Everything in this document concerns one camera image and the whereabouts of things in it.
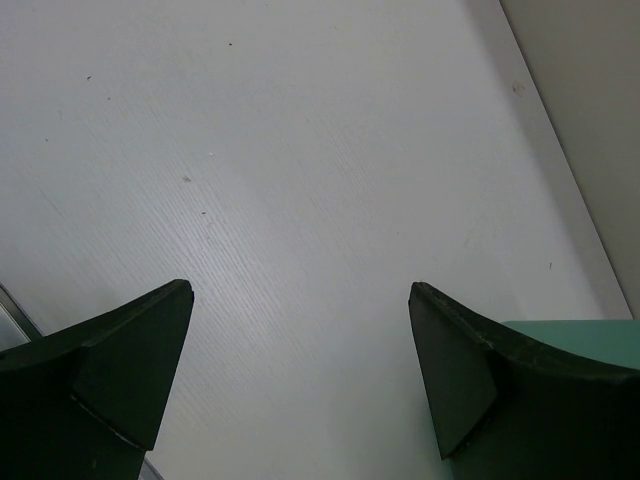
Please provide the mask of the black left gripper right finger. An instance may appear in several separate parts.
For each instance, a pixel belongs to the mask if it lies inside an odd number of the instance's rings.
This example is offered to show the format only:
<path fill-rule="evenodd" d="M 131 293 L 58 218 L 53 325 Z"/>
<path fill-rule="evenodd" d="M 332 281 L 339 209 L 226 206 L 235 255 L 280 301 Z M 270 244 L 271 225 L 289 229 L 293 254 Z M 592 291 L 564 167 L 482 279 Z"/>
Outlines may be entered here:
<path fill-rule="evenodd" d="M 457 479 L 635 479 L 639 324 L 497 322 L 413 284 L 412 334 Z"/>

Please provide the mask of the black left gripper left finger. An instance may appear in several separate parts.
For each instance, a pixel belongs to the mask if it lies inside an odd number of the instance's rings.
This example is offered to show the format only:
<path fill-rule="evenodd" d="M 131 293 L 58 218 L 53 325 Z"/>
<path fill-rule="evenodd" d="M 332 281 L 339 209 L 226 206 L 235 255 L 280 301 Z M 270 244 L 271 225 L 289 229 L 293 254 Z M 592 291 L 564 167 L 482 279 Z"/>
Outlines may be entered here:
<path fill-rule="evenodd" d="M 155 447 L 193 310 L 172 280 L 1 350 L 4 479 L 158 478 Z"/>

